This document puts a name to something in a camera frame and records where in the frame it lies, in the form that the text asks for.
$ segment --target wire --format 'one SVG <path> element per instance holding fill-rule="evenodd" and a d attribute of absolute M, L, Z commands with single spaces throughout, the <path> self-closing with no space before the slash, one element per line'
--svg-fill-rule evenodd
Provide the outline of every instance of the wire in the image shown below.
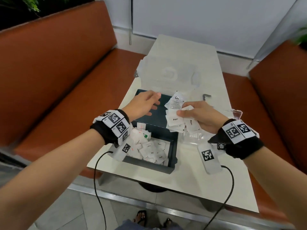
<path fill-rule="evenodd" d="M 233 177 L 233 174 L 232 174 L 232 171 L 227 167 L 227 166 L 224 166 L 222 165 L 221 166 L 222 168 L 225 168 L 225 169 L 228 169 L 228 171 L 230 172 L 231 174 L 231 178 L 232 178 L 232 187 L 231 187 L 231 190 L 230 190 L 230 193 L 227 197 L 227 199 L 225 200 L 225 202 L 221 205 L 221 207 L 217 210 L 217 212 L 214 214 L 214 216 L 211 218 L 211 220 L 209 221 L 209 223 L 207 223 L 207 225 L 205 226 L 204 230 L 209 226 L 209 224 L 212 222 L 212 220 L 214 220 L 214 218 L 217 216 L 217 214 L 221 211 L 221 209 L 225 206 L 225 204 L 227 203 L 228 199 L 230 198 L 232 192 L 233 192 L 233 188 L 235 186 L 235 178 Z"/>
<path fill-rule="evenodd" d="M 100 199 L 99 199 L 99 197 L 98 197 L 98 195 L 97 195 L 95 177 L 96 177 L 96 168 L 97 168 L 98 162 L 99 162 L 99 160 L 100 160 L 105 154 L 107 154 L 107 153 L 113 153 L 113 152 L 108 151 L 108 152 L 105 152 L 104 154 L 102 154 L 102 155 L 100 156 L 100 158 L 97 160 L 96 165 L 95 165 L 95 169 L 94 169 L 94 189 L 95 189 L 96 197 L 97 197 L 98 202 L 99 202 L 99 204 L 100 204 L 100 207 L 101 207 L 101 209 L 102 209 L 105 227 L 106 227 L 106 216 L 105 216 L 105 214 L 104 214 L 104 211 L 103 211 L 103 208 L 102 208 L 102 204 L 101 204 L 101 202 L 100 202 Z"/>

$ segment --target white table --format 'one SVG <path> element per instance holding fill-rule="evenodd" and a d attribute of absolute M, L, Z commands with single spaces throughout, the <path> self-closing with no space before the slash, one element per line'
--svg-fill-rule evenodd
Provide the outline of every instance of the white table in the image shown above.
<path fill-rule="evenodd" d="M 172 60 L 183 60 L 198 66 L 201 73 L 201 86 L 196 92 L 196 100 L 201 100 L 202 93 L 212 95 L 207 102 L 218 109 L 230 109 L 230 102 L 220 68 L 215 47 L 187 41 L 170 36 L 159 35 L 149 55 L 162 56 Z M 135 78 L 126 93 L 119 108 L 124 107 L 134 97 L 136 90 L 141 88 L 140 78 Z M 94 168 L 98 158 L 110 148 L 105 145 L 88 163 Z M 146 182 L 177 192 L 186 193 L 223 203 L 227 198 L 232 179 L 229 171 L 208 175 L 201 162 L 197 148 L 193 145 L 178 142 L 175 170 L 171 174 L 161 173 L 133 164 L 118 162 L 109 156 L 104 156 L 97 169 L 128 179 Z M 243 161 L 226 154 L 219 157 L 220 163 L 231 169 L 235 186 L 227 204 L 242 209 L 259 212 L 248 170 Z"/>

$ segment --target black wrist strap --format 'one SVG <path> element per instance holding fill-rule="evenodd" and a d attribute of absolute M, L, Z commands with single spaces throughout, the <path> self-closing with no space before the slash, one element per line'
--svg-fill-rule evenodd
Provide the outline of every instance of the black wrist strap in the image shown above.
<path fill-rule="evenodd" d="M 227 120 L 223 126 L 233 121 L 236 120 Z M 223 146 L 220 147 L 220 149 L 225 150 L 228 155 L 234 158 L 240 158 L 241 160 L 247 158 L 264 146 L 263 142 L 256 135 L 234 144 L 223 128 L 220 128 L 218 133 L 208 140 L 208 143 L 216 143 L 218 146 L 222 144 Z"/>
<path fill-rule="evenodd" d="M 116 110 L 119 111 L 125 117 L 125 119 L 127 120 L 128 123 L 130 123 L 127 114 L 123 110 L 121 110 L 121 109 L 116 109 Z M 112 128 L 108 127 L 103 121 L 101 121 L 101 120 L 95 121 L 90 126 L 90 129 L 95 129 L 96 131 L 98 131 L 98 133 L 103 137 L 103 139 L 105 141 L 105 145 L 108 144 L 108 143 L 113 143 L 115 145 L 118 144 L 118 138 L 119 137 L 117 137 L 113 133 Z"/>

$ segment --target black sandal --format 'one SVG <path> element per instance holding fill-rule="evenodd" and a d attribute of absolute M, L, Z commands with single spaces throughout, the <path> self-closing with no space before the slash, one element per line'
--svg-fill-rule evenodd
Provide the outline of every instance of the black sandal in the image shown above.
<path fill-rule="evenodd" d="M 141 213 L 141 220 L 138 222 L 138 224 L 142 221 L 144 221 L 144 227 L 146 226 L 147 223 L 147 211 L 146 210 L 142 210 L 142 211 L 138 211 L 137 215 Z"/>
<path fill-rule="evenodd" d="M 167 225 L 166 225 L 166 224 L 167 224 L 168 222 L 171 222 L 171 223 L 172 223 L 173 221 L 172 221 L 170 218 L 167 218 L 167 219 L 165 220 L 164 224 L 163 224 L 163 228 L 167 228 Z"/>

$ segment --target wrist strap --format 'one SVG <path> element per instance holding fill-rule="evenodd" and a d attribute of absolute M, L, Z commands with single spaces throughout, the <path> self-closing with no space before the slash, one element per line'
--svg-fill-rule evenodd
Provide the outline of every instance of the wrist strap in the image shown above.
<path fill-rule="evenodd" d="M 98 131 L 105 144 L 121 145 L 130 134 L 129 118 L 123 110 L 109 110 L 96 117 L 90 129 Z"/>
<path fill-rule="evenodd" d="M 264 146 L 252 128 L 235 119 L 227 120 L 208 142 L 216 143 L 219 150 L 242 160 Z"/>

